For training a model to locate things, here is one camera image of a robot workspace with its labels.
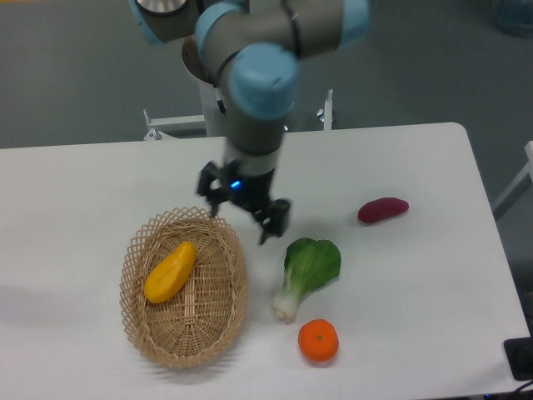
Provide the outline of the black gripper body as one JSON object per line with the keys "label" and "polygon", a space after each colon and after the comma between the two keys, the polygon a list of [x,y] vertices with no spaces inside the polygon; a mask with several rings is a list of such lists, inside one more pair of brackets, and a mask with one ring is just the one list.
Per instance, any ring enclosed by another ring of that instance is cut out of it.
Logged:
{"label": "black gripper body", "polygon": [[239,162],[232,161],[220,169],[218,200],[220,203],[230,202],[254,217],[269,217],[271,182],[275,170],[248,176],[239,167]]}

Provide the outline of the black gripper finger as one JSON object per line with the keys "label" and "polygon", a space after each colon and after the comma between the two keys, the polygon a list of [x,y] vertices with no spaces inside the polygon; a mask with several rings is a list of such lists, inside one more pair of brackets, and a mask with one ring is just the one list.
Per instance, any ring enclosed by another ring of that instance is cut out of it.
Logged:
{"label": "black gripper finger", "polygon": [[217,216],[221,203],[227,201],[227,190],[223,181],[223,170],[214,162],[208,162],[200,171],[197,195],[205,198],[210,207],[210,217]]}
{"label": "black gripper finger", "polygon": [[252,216],[262,229],[259,244],[263,245],[268,238],[281,238],[287,230],[291,216],[291,201],[286,198],[270,200]]}

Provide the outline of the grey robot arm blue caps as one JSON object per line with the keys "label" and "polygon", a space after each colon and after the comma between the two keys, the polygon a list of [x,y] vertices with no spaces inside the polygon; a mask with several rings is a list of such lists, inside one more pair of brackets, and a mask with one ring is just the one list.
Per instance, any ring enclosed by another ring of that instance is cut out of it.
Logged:
{"label": "grey robot arm blue caps", "polygon": [[197,194],[212,214],[230,202],[250,213],[263,238],[280,237],[291,203],[270,195],[293,108],[302,59],[361,40],[367,1],[281,1],[252,12],[246,1],[133,1],[150,43],[193,37],[197,57],[222,95],[226,144],[222,165],[200,172]]}

